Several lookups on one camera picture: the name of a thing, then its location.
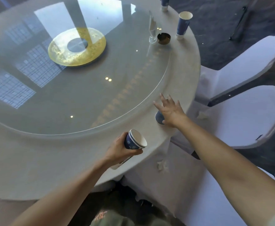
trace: round table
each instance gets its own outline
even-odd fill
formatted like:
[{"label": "round table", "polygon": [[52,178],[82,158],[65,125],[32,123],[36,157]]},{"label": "round table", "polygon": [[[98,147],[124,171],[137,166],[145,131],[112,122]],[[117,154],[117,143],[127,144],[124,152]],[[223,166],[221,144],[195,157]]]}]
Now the round table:
[{"label": "round table", "polygon": [[[157,34],[171,35],[168,45],[149,43],[150,14]],[[123,131],[138,130],[148,146],[96,186],[170,138],[174,130],[156,123],[152,102],[170,94],[187,111],[200,75],[191,29],[176,40],[178,18],[159,0],[29,0],[0,13],[1,199],[41,198],[89,168]],[[50,60],[53,38],[86,27],[105,36],[97,59],[80,67]]]}]

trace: blue and white cup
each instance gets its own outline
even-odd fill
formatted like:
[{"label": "blue and white cup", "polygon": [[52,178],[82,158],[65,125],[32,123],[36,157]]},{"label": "blue and white cup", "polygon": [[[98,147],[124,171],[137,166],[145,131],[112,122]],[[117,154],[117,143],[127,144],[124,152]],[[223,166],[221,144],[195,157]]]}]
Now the blue and white cup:
[{"label": "blue and white cup", "polygon": [[168,11],[168,6],[169,6],[169,0],[162,0],[161,10],[163,12]]},{"label": "blue and white cup", "polygon": [[131,129],[125,138],[124,145],[127,149],[143,149],[147,147],[147,141],[141,133]]},{"label": "blue and white cup", "polygon": [[179,21],[178,21],[177,34],[176,34],[176,38],[178,40],[183,39],[184,34],[188,29],[188,26],[190,24],[190,20],[192,17],[193,17],[193,14],[187,11],[181,12],[179,14]]},{"label": "blue and white cup", "polygon": [[155,120],[157,121],[157,123],[161,124],[161,125],[165,125],[162,123],[162,121],[165,119],[165,117],[163,116],[161,111],[157,111],[157,113],[155,114]]}]

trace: gold plate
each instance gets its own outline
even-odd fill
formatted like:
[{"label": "gold plate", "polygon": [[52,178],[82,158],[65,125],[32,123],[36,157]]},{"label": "gold plate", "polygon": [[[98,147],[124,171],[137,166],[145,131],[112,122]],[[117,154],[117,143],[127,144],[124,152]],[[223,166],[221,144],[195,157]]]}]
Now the gold plate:
[{"label": "gold plate", "polygon": [[[81,52],[72,52],[68,43],[76,38],[87,41],[87,47]],[[106,46],[105,36],[93,28],[73,28],[56,36],[49,45],[49,57],[55,63],[74,67],[87,64],[98,58]]]}]

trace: hand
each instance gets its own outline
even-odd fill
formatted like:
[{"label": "hand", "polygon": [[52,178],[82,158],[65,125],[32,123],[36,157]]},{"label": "hand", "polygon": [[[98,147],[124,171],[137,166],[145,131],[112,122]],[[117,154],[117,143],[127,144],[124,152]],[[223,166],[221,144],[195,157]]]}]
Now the hand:
[{"label": "hand", "polygon": [[153,103],[155,107],[162,112],[165,118],[162,123],[177,128],[178,125],[182,122],[182,119],[186,118],[186,115],[182,110],[179,101],[175,103],[170,95],[168,95],[168,98],[165,99],[162,94],[160,94],[160,99],[162,101],[162,105],[159,105],[156,102]]},{"label": "hand", "polygon": [[128,132],[123,132],[109,146],[104,156],[104,160],[109,164],[109,167],[121,163],[128,157],[136,156],[143,153],[142,149],[130,150],[125,148],[124,140],[127,134]]}]

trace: person's right arm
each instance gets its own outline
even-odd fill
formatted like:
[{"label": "person's right arm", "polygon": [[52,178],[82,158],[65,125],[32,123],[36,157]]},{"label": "person's right arm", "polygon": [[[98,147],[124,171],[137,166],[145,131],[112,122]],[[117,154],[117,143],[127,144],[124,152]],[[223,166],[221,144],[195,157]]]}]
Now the person's right arm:
[{"label": "person's right arm", "polygon": [[177,128],[220,185],[225,196],[248,226],[267,225],[275,216],[275,181],[233,148],[192,122],[179,101],[161,95],[166,125]]}]

